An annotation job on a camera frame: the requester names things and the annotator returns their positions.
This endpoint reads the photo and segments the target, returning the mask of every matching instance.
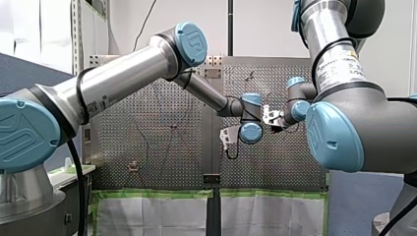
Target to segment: metal pole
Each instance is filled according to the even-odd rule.
[[[233,0],[229,0],[229,7],[228,7],[228,56],[233,56]]]

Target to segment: blue panel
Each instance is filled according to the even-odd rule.
[[[307,111],[310,108],[310,103],[305,100],[299,100],[291,107],[292,118],[296,121],[304,121],[307,116]]]
[[[183,59],[190,66],[205,62],[208,43],[203,31],[194,23],[183,23],[175,28],[175,43]]]
[[[364,150],[350,120],[327,102],[313,104],[307,112],[310,152],[323,167],[356,172],[364,164]]]
[[[299,22],[300,22],[300,0],[294,0],[294,7],[292,10],[292,22],[291,22],[291,31],[298,32]]]
[[[239,137],[245,144],[255,144],[262,137],[262,127],[257,123],[246,123],[240,128]]]
[[[43,106],[0,99],[0,172],[16,173],[43,163],[60,141],[58,122]]]
[[[291,87],[304,82],[306,82],[306,80],[302,77],[293,77],[287,81],[287,88],[290,89]]]
[[[242,95],[242,99],[257,106],[261,106],[262,104],[261,95],[259,93],[245,93]]]

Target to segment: metal cylinder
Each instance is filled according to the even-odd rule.
[[[174,82],[215,111],[221,111],[227,105],[227,97],[214,89],[203,77],[190,73],[181,74]]]
[[[180,63],[169,39],[168,35],[155,35],[149,40],[149,46],[87,72],[81,92],[89,117],[160,77],[174,77]],[[37,85],[58,106],[75,131],[83,122],[84,112],[77,98],[77,79],[55,87]]]
[[[65,194],[57,191],[48,205],[24,213],[0,217],[0,234],[7,236],[65,236]]]
[[[326,49],[331,43],[349,37],[344,26],[348,13],[345,3],[339,0],[312,2],[302,12],[303,32],[312,61],[326,51],[314,68],[318,93],[340,84],[366,81],[351,41],[341,41]]]
[[[53,188],[43,164],[15,174],[0,174],[0,219],[48,205]]]

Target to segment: cable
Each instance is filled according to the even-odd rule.
[[[153,6],[155,5],[155,3],[156,3],[156,0],[153,0],[152,5],[150,6],[150,9],[148,11],[147,17],[145,18],[144,23],[142,24],[141,31],[139,32],[138,36],[136,37],[135,46],[133,47],[133,51],[136,51],[136,47],[138,45],[138,40],[141,37],[142,33],[144,32],[145,26],[147,25],[148,18],[150,16],[150,13],[153,10]]]
[[[76,173],[77,173],[77,180],[79,186],[79,227],[78,227],[78,235],[84,236],[85,227],[86,227],[86,214],[87,214],[87,207],[86,207],[86,185],[84,182],[83,177],[83,167],[80,162],[80,157],[77,153],[77,149],[74,146],[73,140],[69,140],[67,142],[68,149],[73,157],[74,165],[76,166]]]
[[[307,43],[306,37],[303,33],[303,26],[301,20],[298,22],[298,33],[300,34],[301,40],[303,41],[304,46],[309,49],[309,44]]]
[[[330,42],[328,45],[326,45],[316,56],[316,58],[314,59],[313,62],[313,66],[312,66],[312,81],[313,81],[313,85],[315,88],[317,88],[316,85],[316,70],[317,67],[319,66],[319,61],[320,59],[322,59],[323,55],[325,55],[326,52],[328,52],[330,49],[334,48],[335,46],[339,45],[340,43],[342,43],[343,41],[350,41],[352,42],[352,46],[354,48],[356,48],[356,40],[352,37],[342,37],[336,41]]]
[[[94,69],[94,67],[91,68],[87,68],[83,71],[81,71],[78,75],[77,75],[77,86],[76,86],[76,91],[77,91],[77,100],[78,103],[81,105],[81,107],[83,108],[83,123],[82,125],[86,125],[89,123],[89,109],[87,108],[86,105],[86,101],[83,98],[83,93],[81,91],[81,82],[83,81],[83,77],[84,75],[91,71],[92,69]]]
[[[414,209],[417,206],[417,197],[415,197],[411,203],[409,203],[404,209],[402,209],[398,215],[396,215],[383,229],[383,231],[380,233],[380,236],[386,236],[389,231],[393,228],[393,226],[398,223],[399,220],[401,220],[408,212],[410,212],[412,209]]]
[[[9,95],[11,92],[0,92],[0,97]]]

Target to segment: white object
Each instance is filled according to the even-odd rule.
[[[239,139],[239,129],[238,126],[231,126],[225,129],[220,130],[220,139],[223,142],[224,149],[228,149],[228,145],[236,144]]]
[[[94,165],[91,165],[89,168],[83,168],[83,175],[90,174],[91,172],[93,172],[93,170],[95,170]],[[49,181],[51,182],[54,189],[60,189],[77,180],[77,175],[75,173],[68,174],[66,173],[66,171],[64,171],[64,168],[62,168],[61,171],[48,174],[48,176]]]
[[[227,236],[323,236],[325,204],[324,199],[221,197],[221,232]]]
[[[207,201],[138,197],[100,200],[96,235],[205,236]]]
[[[283,111],[280,110],[269,110],[269,105],[264,105],[264,115],[263,121],[269,126],[278,126],[281,127],[279,119],[284,115]]]
[[[67,171],[68,168],[71,167],[71,165],[73,165],[73,161],[71,160],[70,157],[66,157],[65,158],[65,164],[64,164],[64,171]]]

